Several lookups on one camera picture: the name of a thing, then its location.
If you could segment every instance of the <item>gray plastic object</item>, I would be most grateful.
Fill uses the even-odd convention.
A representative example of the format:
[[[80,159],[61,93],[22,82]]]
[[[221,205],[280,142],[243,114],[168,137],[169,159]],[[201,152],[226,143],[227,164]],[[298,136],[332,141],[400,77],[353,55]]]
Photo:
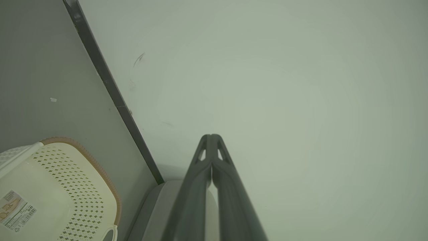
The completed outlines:
[[[201,160],[203,151],[206,151],[206,158]],[[205,195],[211,184],[211,176],[218,189],[220,240],[267,241],[223,139],[216,134],[201,138],[162,241],[205,239]]]

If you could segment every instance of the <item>basket handle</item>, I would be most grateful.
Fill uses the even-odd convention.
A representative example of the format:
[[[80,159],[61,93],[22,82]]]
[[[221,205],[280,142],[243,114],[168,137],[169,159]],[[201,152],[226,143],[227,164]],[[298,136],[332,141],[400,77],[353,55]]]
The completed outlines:
[[[108,228],[108,229],[106,230],[106,232],[104,233],[104,235],[103,235],[103,237],[102,237],[101,241],[103,241],[103,240],[106,238],[107,233],[108,233],[110,230],[113,230],[113,238],[112,238],[111,240],[112,240],[112,241],[117,241],[117,225],[112,225],[110,228]]]

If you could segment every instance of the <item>dark gray trim strip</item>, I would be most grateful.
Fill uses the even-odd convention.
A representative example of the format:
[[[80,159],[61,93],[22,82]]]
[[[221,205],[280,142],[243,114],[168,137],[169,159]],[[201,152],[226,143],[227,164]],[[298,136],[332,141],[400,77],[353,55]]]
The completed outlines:
[[[73,21],[74,26],[76,27],[77,32],[79,33],[80,39],[82,39],[83,45],[85,46],[86,51],[88,52],[89,57],[92,60],[92,63],[94,64],[98,74],[100,75],[101,80],[103,81],[108,93],[110,94],[114,105],[119,111],[123,122],[128,128],[129,133],[134,139],[135,144],[140,150],[141,155],[146,161],[147,166],[152,172],[153,177],[155,178],[158,184],[164,183],[165,181],[163,180],[162,175],[159,172],[159,169],[156,166],[156,163],[153,160],[153,157],[150,154],[150,151],[147,148],[147,145],[144,142],[144,139],[141,136],[141,133],[138,130],[138,127],[129,112],[129,109],[125,104],[125,101],[123,100],[122,95],[120,94],[119,89],[117,88],[116,83],[114,82],[113,76],[111,75],[106,62],[104,61],[100,49],[98,48],[94,36],[92,35],[89,25],[83,15],[79,2],[77,0],[63,0],[63,2]]]

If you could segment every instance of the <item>barcode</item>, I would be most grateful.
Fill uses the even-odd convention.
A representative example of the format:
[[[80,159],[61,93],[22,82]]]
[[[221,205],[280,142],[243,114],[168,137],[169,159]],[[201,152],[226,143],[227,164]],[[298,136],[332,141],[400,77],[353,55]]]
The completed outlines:
[[[25,225],[28,220],[30,220],[30,218],[33,216],[33,214],[36,212],[36,209],[31,209],[31,211],[29,213],[27,213],[27,215],[21,220],[21,224]]]

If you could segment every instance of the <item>scuff mark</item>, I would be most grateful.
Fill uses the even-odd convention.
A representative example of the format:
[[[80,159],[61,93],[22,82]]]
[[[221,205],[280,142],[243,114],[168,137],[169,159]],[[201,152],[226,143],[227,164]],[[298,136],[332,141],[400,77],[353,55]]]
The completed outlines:
[[[168,121],[162,121],[162,123],[163,124],[166,124],[166,125],[168,125],[168,126],[170,126],[170,127],[174,127],[174,125],[171,123],[171,122],[168,122]]]
[[[134,91],[137,87],[137,85],[134,83],[134,81],[132,81],[132,79],[129,79],[129,91]]]
[[[137,60],[134,62],[134,66],[132,66],[133,68],[135,67],[135,64],[137,63],[137,62],[140,62],[141,61],[141,59],[143,58],[143,56],[145,55],[146,53],[145,52],[143,52],[138,58],[137,58]]]

